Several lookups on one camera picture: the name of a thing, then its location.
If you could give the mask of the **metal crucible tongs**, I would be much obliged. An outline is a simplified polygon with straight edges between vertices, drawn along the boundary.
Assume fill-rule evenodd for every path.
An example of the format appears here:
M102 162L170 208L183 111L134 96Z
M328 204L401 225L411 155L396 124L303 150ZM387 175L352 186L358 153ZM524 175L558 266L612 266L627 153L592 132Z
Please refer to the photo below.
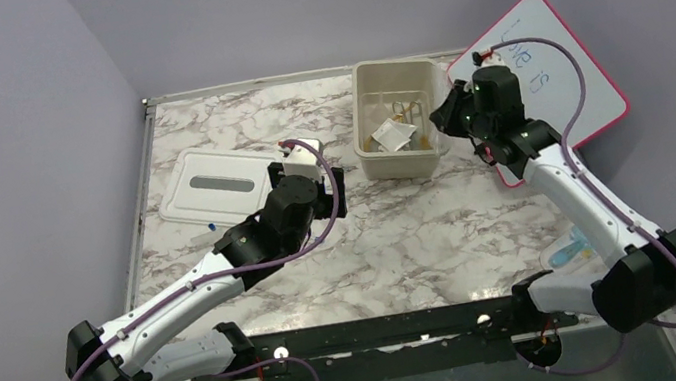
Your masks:
M393 102L391 105L393 112L393 119L410 123L418 127L416 133L411 138L409 145L404 147L405 151L423 151L429 150L431 148L427 133L425 132L425 117L424 117L424 106L422 106L421 101L412 100L410 102Z

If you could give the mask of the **small clear zip bag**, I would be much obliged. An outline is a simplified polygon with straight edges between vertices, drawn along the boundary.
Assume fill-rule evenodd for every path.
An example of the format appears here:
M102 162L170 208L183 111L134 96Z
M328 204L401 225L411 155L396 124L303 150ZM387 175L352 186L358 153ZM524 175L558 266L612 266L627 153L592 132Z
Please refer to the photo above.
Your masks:
M388 118L370 137L381 152L396 152L409 145L417 129L416 125Z

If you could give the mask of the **amber rubber tubing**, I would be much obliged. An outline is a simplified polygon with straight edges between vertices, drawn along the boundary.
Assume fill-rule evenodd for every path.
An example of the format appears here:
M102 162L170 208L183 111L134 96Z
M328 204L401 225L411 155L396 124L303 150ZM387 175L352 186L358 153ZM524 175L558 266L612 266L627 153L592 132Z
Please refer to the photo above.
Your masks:
M378 149L378 145L375 142L372 141L370 135L366 138L366 140L362 144L363 150L366 151L366 152L381 152ZM413 151L413 150L409 150L409 151L401 150L401 151L396 151L396 152L403 152L403 151L404 152L410 152L410 151Z

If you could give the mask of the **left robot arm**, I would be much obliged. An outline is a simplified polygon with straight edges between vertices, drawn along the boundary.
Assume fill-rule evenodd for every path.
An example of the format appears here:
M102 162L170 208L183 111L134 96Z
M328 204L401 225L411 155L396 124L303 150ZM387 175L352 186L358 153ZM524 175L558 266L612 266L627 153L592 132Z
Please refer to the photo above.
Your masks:
M226 230L181 279L101 327L84 321L68 332L69 381L185 381L216 373L237 379L249 372L254 349L234 323L219 323L187 341L174 338L320 245L330 229L305 242L315 220L333 225L346 216L342 168L324 166L317 181L288 175L276 162L269 172L277 181L263 209Z

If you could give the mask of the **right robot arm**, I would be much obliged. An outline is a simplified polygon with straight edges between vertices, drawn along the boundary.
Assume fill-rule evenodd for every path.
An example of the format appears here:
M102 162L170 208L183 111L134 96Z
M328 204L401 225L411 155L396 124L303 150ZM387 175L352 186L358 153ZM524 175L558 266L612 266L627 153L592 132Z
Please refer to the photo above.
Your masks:
M623 334L676 306L676 229L662 231L615 197L544 120L525 115L519 80L506 66L456 80L429 117L446 136L467 138L489 165L544 194L581 230L607 267L601 275L542 271L512 288L513 322L536 330L551 313L601 317Z

